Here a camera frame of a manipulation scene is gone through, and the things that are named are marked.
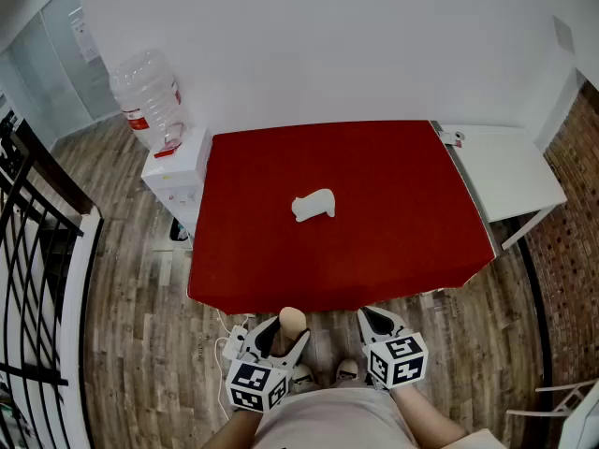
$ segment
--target sneaker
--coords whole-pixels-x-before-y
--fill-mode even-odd
[[[358,379],[358,363],[353,359],[344,359],[337,368],[337,381],[355,381]]]
[[[303,385],[307,384],[314,384],[316,382],[312,370],[305,364],[298,364],[296,368],[293,369],[291,381],[293,381],[293,385],[297,388],[301,388]]]

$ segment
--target power strip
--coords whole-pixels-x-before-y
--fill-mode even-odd
[[[223,349],[224,357],[230,361],[237,359],[241,347],[243,346],[243,342],[245,341],[245,337],[247,336],[247,332],[247,329],[243,326],[233,326],[231,334],[229,334],[228,340],[226,340],[225,348]]]

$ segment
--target white shirt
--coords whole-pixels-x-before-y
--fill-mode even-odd
[[[393,399],[371,388],[323,389],[285,398],[267,413],[255,449],[414,449],[417,447]],[[488,430],[447,449],[504,449]]]

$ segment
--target cable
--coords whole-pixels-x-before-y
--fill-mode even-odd
[[[221,390],[223,389],[223,368],[221,368],[221,363],[218,360],[218,355],[216,354],[216,347],[218,345],[218,341],[219,340],[228,340],[228,338],[225,338],[224,336],[217,338],[216,341],[214,342],[214,359],[216,360],[216,366],[218,366],[218,370],[220,371],[221,375],[218,378],[218,405],[221,407],[221,409],[223,410],[223,414],[226,417],[226,420],[228,421],[228,414],[225,411],[225,407],[223,406],[223,403],[221,402]]]
[[[218,320],[221,322],[221,325],[223,325],[223,328],[225,329],[227,334],[231,334],[231,331],[229,331],[226,326],[225,326],[225,322],[223,321],[223,315],[221,314],[220,311],[216,310],[216,312],[218,313]],[[247,314],[245,315],[245,321],[243,321],[243,323],[241,323],[241,327],[244,327],[245,324],[249,321],[250,316],[248,316]],[[219,340],[228,340],[228,337],[226,336],[221,336],[220,338],[216,338],[216,341],[214,342],[214,360],[216,361],[216,366],[218,366],[218,370],[220,371],[220,377],[218,378],[218,405],[221,407],[221,409],[223,410],[223,414],[226,417],[226,420],[228,421],[228,414],[225,411],[225,407],[223,406],[223,403],[221,402],[221,391],[223,390],[223,368],[221,367],[221,363],[218,359],[218,354],[216,353],[216,348],[218,347],[218,341]]]
[[[219,310],[216,310],[216,313],[218,314],[218,319],[221,322],[221,325],[223,325],[223,328],[225,329],[227,334],[231,334],[231,331],[229,331],[226,326],[225,326],[225,322],[223,321],[223,315],[221,314],[221,312]]]

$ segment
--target brick wall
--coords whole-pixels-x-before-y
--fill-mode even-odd
[[[545,304],[553,384],[558,385],[599,376],[599,93],[589,83],[545,157],[568,202],[527,242]],[[550,446],[559,438],[555,426]]]

